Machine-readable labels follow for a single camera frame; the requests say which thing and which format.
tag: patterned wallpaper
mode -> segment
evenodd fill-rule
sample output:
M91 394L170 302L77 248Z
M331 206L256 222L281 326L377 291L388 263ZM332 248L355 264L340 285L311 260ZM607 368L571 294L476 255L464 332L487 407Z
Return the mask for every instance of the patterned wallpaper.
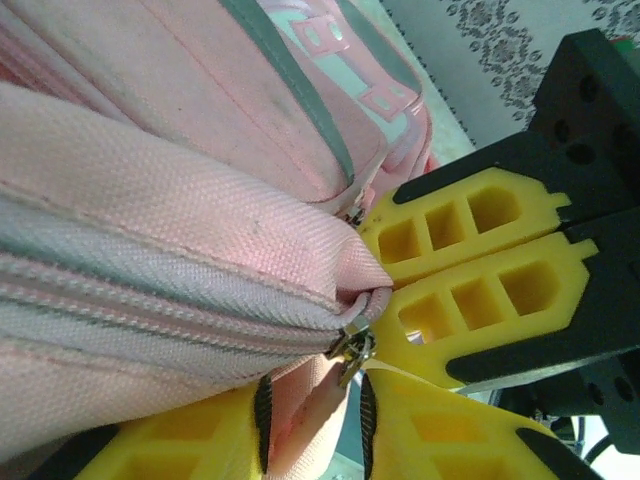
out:
M526 128L566 34L640 43L640 0L381 0L479 146Z

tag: zipper pull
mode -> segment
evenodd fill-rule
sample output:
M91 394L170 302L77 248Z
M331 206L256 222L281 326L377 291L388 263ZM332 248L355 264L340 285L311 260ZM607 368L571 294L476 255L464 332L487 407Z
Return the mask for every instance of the zipper pull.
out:
M359 205L351 207L351 210L347 212L344 221L351 225L353 228L358 228L364 220L365 209Z
M375 355L376 337L369 328L369 320L363 315L357 316L347 325L342 334L342 338L327 354L327 358L344 358L338 385L346 389L365 362Z

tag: black cable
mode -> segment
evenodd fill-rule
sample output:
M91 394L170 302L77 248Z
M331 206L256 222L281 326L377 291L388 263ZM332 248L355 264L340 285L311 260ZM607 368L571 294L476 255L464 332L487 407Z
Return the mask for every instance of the black cable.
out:
M604 438L601 438L600 441L598 441L598 443L596 443L591 448L591 450L589 450L589 453L585 455L584 457L585 463L587 463L588 465L591 465L596 460L596 458L602 455L602 453L611 445L613 444L611 443L611 438L609 437L609 435L606 435Z
M584 435L586 430L586 422L584 417L578 417L578 435L576 438L576 455L582 456L582 449L584 448Z

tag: yellow 3d-printed part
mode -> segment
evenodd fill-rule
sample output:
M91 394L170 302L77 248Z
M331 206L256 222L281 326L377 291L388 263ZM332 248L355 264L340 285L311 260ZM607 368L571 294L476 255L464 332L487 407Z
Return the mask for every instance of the yellow 3d-printed part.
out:
M257 386L127 423L75 480L258 480Z
M393 372L367 374L376 412L372 480L557 478L516 433L552 436L538 423Z
M391 192L359 232L396 287L554 231L565 194L489 168L408 203Z
M449 360L567 327L589 278L582 260L595 253L591 240L570 244L558 232L396 290L373 325L375 359L461 387L447 374ZM407 339L412 332L423 345Z

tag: gray stripe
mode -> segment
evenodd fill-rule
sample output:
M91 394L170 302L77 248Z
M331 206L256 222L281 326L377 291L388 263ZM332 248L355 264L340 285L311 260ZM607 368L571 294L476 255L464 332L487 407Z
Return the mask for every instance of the gray stripe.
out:
M186 305L272 325L327 329L326 309L241 276L0 195L0 250Z
M344 172L349 185L354 180L353 161L347 145L320 94L297 64L277 28L256 0L220 0L269 60L313 122Z
M0 336L56 345L93 355L170 368L224 385L286 365L300 355L218 347L158 332L114 327L86 317L0 301Z
M416 93L422 92L422 84L405 59L378 32L371 22L349 0L337 0L342 14L352 30L362 39L380 65L396 82Z

